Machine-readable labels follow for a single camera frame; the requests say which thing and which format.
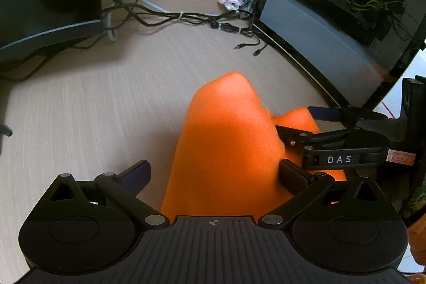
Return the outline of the orange pumpkin costume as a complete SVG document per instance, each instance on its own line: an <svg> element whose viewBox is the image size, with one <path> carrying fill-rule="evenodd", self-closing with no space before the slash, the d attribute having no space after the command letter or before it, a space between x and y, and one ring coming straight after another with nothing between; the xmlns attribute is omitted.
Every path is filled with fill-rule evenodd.
<svg viewBox="0 0 426 284"><path fill-rule="evenodd" d="M161 212L176 216L261 216L292 195L279 163L301 163L276 127L320 129L305 107L274 116L247 78L230 72L202 86L186 113Z"/></svg>

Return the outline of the glass-sided computer case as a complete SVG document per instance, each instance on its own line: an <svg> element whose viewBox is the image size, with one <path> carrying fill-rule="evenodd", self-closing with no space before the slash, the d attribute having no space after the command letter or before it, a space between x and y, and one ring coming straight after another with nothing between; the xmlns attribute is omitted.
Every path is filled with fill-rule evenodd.
<svg viewBox="0 0 426 284"><path fill-rule="evenodd" d="M425 0L259 0L255 27L340 107L372 110L425 45Z"/></svg>

